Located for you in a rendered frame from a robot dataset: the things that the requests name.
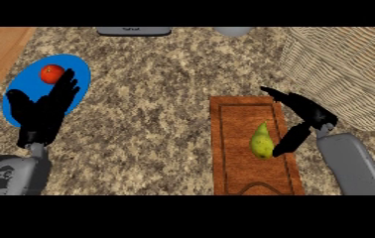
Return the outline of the grey rounded object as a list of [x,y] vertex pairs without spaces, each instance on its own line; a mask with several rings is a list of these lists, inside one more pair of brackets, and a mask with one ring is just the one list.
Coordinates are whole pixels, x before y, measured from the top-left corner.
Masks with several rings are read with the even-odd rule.
[[244,36],[250,31],[251,27],[216,27],[214,30],[227,37]]

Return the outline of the dark grey flat appliance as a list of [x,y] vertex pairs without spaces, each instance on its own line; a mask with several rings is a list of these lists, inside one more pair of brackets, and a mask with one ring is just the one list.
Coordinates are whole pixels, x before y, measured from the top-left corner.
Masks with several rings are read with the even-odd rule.
[[171,33],[170,27],[98,27],[96,31],[105,36],[160,37]]

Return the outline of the red tomato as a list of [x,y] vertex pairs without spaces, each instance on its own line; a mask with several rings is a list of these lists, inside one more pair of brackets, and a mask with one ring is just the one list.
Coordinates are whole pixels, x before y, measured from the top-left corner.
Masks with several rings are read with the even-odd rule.
[[47,64],[40,70],[40,78],[44,83],[55,84],[59,81],[64,73],[65,69],[59,65]]

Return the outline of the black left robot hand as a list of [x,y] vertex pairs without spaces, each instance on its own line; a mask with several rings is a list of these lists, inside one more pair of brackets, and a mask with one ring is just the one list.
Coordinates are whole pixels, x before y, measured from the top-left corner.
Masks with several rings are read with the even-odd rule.
[[47,95],[37,102],[19,89],[10,89],[6,97],[10,103],[10,114],[21,124],[18,147],[27,148],[33,143],[49,146],[58,136],[65,119],[65,112],[74,102],[78,87],[75,72],[69,68]]

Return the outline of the pale wooden board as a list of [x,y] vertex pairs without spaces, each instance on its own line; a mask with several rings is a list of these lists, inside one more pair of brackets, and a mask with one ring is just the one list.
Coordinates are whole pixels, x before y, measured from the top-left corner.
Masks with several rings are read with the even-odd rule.
[[0,27],[0,82],[4,80],[34,33],[34,27]]

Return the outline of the brown wooden cutting board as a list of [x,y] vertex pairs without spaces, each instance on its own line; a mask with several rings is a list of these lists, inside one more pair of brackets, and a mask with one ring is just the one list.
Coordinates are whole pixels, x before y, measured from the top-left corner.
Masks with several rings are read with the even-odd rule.
[[286,132],[282,105],[269,96],[213,96],[211,149],[214,193],[226,195],[303,195],[292,153],[261,159],[251,139],[263,122],[278,144]]

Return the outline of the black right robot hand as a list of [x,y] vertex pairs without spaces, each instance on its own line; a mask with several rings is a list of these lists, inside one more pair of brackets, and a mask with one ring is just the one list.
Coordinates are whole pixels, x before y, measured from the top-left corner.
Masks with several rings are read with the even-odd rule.
[[294,125],[286,131],[281,142],[275,146],[273,156],[278,157],[285,153],[292,153],[306,138],[310,135],[309,128],[313,127],[316,130],[322,129],[323,125],[329,125],[334,128],[338,122],[337,116],[310,99],[304,96],[289,92],[282,93],[273,88],[261,86],[264,91],[275,101],[281,102],[301,118],[303,122]]

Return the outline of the green pear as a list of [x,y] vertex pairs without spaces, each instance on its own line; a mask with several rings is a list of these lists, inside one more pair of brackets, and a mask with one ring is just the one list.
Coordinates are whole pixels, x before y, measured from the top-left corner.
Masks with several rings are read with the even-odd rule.
[[270,136],[267,123],[263,122],[258,126],[251,138],[251,150],[258,159],[270,159],[273,157],[275,143]]

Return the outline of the blue oval plate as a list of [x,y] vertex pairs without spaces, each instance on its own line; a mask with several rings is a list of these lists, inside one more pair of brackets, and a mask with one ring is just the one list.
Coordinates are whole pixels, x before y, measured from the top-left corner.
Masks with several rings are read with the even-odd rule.
[[47,84],[43,81],[40,76],[41,69],[49,64],[56,64],[64,69],[69,68],[75,73],[74,79],[78,81],[77,87],[80,88],[80,91],[65,112],[65,114],[69,114],[78,107],[92,86],[92,69],[87,62],[78,56],[71,54],[56,54],[35,60],[18,72],[7,84],[6,90],[19,89],[28,95],[30,100],[37,102],[38,99],[50,93],[55,87],[53,84]]

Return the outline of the beige wicker basket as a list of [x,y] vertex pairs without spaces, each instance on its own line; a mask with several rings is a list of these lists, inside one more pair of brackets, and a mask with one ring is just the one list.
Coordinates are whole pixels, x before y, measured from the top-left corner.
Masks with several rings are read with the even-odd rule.
[[281,70],[301,94],[375,131],[375,27],[288,27]]

